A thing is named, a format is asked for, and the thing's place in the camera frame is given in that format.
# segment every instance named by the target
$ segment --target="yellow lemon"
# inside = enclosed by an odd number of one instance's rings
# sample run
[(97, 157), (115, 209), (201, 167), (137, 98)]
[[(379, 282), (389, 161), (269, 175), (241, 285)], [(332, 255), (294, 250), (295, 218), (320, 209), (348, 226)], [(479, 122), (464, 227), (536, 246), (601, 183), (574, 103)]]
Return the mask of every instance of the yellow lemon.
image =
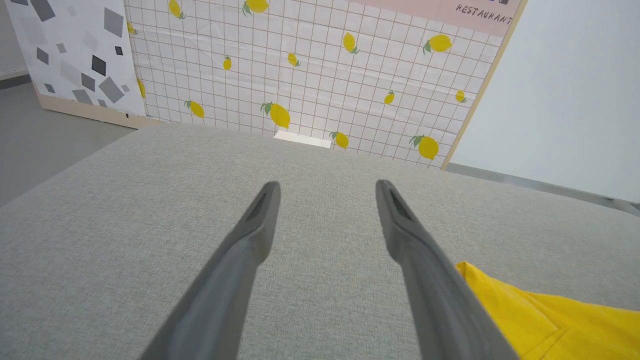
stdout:
[(260, 107), (260, 111), (263, 111), (265, 115), (269, 115), (271, 113), (271, 120), (280, 127), (284, 127), (285, 129), (289, 128), (289, 123), (291, 122), (291, 117), (285, 108), (278, 104), (274, 104), (273, 102), (265, 102)]
[(129, 31), (130, 34), (132, 35), (137, 35), (138, 34), (138, 30), (133, 28), (133, 25), (127, 21), (127, 30)]
[(411, 142), (413, 142), (413, 147), (420, 144), (418, 146), (418, 152), (423, 158), (433, 160), (438, 154), (438, 143), (428, 136), (414, 136), (409, 140), (409, 143)]
[(185, 101), (184, 104), (187, 106), (187, 109), (191, 109), (191, 112), (197, 117), (204, 118), (204, 110), (202, 106), (195, 101)]
[(349, 146), (349, 138), (345, 134), (334, 131), (329, 136), (335, 139), (335, 144), (339, 147), (346, 149)]
[(231, 69), (231, 58), (228, 55), (225, 55), (225, 61), (223, 61), (222, 67), (225, 68), (225, 70)]
[(385, 97), (385, 104), (389, 105), (390, 103), (394, 102), (395, 98), (396, 95), (394, 94), (394, 91), (389, 90), (389, 94)]
[(180, 10), (180, 4), (176, 0), (169, 1), (169, 11), (178, 19), (184, 19), (186, 15)]
[(351, 54), (357, 54), (360, 52), (360, 50), (358, 50), (358, 47), (356, 46), (356, 39), (354, 39), (353, 35), (350, 33), (344, 35), (344, 38), (342, 39), (342, 45), (344, 45), (346, 51), (349, 51)]
[(142, 94), (142, 98), (147, 98), (147, 91), (145, 90), (145, 85), (142, 83), (142, 80), (138, 79), (138, 86), (140, 86), (140, 93)]
[(246, 16), (246, 14), (251, 14), (251, 12), (263, 13), (268, 8), (269, 4), (267, 4), (267, 0), (246, 0), (242, 7), (242, 14)]
[(456, 92), (456, 100), (458, 100), (458, 102), (467, 102), (465, 93), (463, 93), (462, 90), (458, 90), (458, 92)]
[(289, 59), (289, 63), (293, 65), (293, 67), (300, 66), (300, 61), (298, 61), (295, 54), (289, 53), (289, 57), (287, 59)]
[(451, 44), (451, 39), (445, 34), (440, 34), (427, 41), (427, 43), (422, 47), (422, 52), (426, 54), (427, 51), (431, 52), (431, 50), (434, 50), (441, 53), (442, 51), (446, 51), (452, 46), (453, 44)]

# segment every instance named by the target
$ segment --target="yellow fabric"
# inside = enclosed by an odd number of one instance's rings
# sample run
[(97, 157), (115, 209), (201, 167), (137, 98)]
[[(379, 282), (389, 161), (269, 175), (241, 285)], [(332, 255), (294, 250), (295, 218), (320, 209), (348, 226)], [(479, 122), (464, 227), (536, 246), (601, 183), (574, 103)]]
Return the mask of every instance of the yellow fabric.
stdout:
[(640, 312), (528, 293), (456, 265), (523, 360), (640, 359)]

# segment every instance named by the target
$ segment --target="grid pattern wallpaper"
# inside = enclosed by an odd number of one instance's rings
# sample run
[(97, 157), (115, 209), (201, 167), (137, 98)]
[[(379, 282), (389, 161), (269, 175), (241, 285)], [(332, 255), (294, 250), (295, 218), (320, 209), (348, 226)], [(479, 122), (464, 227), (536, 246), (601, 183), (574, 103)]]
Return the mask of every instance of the grid pattern wallpaper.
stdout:
[[(438, 168), (502, 42), (344, 0), (271, 0), (264, 13), (244, 13), (240, 0), (177, 4), (174, 14), (168, 0), (125, 0), (150, 117), (264, 136), (285, 130), (331, 140), (338, 151)], [(343, 46), (346, 33), (358, 53)], [(439, 34), (452, 46), (425, 52)], [(385, 104), (390, 90), (394, 99)], [(201, 104), (204, 116), (186, 101)], [(288, 111), (288, 129), (265, 115), (266, 102)], [(348, 137), (346, 149), (336, 146), (334, 131)], [(413, 146), (416, 135), (438, 143), (433, 160)]]

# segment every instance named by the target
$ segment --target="gray table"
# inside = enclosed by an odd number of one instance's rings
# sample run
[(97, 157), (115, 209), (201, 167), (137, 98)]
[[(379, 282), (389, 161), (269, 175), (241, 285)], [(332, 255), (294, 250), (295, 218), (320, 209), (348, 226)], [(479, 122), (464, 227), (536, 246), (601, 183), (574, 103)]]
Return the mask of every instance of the gray table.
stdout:
[(134, 359), (260, 187), (282, 203), (241, 359), (415, 359), (374, 198), (389, 179), (454, 261), (640, 309), (640, 218), (525, 188), (197, 126), (136, 131), (0, 209), (0, 358)]

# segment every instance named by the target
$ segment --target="white wall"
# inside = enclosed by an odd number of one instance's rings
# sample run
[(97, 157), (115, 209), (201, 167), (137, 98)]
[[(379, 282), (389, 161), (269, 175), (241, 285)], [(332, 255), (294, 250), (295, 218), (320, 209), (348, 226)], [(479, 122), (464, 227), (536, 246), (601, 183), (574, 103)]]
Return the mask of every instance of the white wall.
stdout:
[(529, 0), (451, 162), (640, 202), (638, 0)]
[(24, 63), (18, 40), (9, 19), (6, 3), (0, 1), (0, 80), (24, 75), (27, 65)]

